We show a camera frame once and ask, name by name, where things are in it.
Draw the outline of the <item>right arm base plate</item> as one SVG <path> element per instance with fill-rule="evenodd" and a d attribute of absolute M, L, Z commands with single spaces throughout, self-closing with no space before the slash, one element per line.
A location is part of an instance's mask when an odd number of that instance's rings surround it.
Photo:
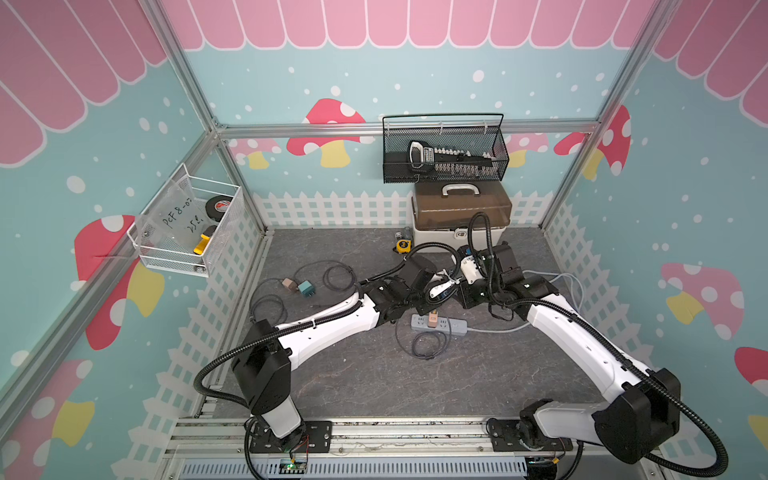
<path fill-rule="evenodd" d="M 485 423 L 486 433 L 495 452 L 567 453 L 573 443 L 566 438 L 545 437 L 530 421 L 490 418 Z"/>

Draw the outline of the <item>pink USB charger adapter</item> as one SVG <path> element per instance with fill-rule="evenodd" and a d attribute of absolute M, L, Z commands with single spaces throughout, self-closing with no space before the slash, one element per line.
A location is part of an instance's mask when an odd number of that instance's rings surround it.
<path fill-rule="evenodd" d="M 439 316 L 436 310 L 431 311 L 427 317 L 427 327 L 436 329 L 439 326 Z"/>

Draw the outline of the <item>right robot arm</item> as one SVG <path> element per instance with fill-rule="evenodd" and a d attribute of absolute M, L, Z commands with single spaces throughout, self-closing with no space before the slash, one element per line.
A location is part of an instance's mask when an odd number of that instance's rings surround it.
<path fill-rule="evenodd" d="M 667 369 L 654 370 L 634 359 L 586 321 L 541 277 L 527 278 L 508 245 L 481 250 L 470 243 L 469 257 L 479 279 L 474 296 L 489 307 L 517 313 L 544 333 L 588 376 L 601 393 L 598 403 L 538 400 L 520 413 L 520 442 L 539 449 L 549 439 L 567 438 L 578 445 L 598 445 L 616 459 L 635 464 L 646 459 L 667 470 L 713 478 L 729 466 L 727 449 L 717 433 L 680 398 L 679 379 Z M 686 417 L 711 444 L 715 458 L 704 467 L 682 465 L 656 454 L 675 436 Z"/>

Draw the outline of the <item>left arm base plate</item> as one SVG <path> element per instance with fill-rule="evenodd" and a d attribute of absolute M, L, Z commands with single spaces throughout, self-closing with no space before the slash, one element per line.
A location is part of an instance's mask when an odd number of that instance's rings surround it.
<path fill-rule="evenodd" d="M 278 438 L 265 421 L 256 417 L 250 428 L 248 449 L 257 454 L 328 453 L 332 429 L 331 421 L 303 421 L 284 438 Z"/>

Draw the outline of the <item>teal USB charger adapter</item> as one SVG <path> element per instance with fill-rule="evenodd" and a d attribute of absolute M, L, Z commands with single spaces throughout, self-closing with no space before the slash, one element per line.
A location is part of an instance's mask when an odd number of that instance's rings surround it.
<path fill-rule="evenodd" d="M 309 298 L 315 295 L 316 287 L 313 283 L 305 280 L 299 284 L 299 292 L 305 298 Z"/>

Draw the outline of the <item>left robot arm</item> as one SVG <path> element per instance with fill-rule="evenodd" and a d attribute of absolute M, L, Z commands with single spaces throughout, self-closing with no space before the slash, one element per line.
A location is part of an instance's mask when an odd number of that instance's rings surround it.
<path fill-rule="evenodd" d="M 461 260 L 455 248 L 428 242 L 392 269 L 355 281 L 352 294 L 337 305 L 282 325 L 258 321 L 242 345 L 202 367 L 193 387 L 246 408 L 247 434 L 264 425 L 273 445 L 292 450 L 308 437 L 291 398 L 292 372 L 341 340 L 396 322 L 409 309 L 427 313 L 441 305 L 458 288 Z"/>

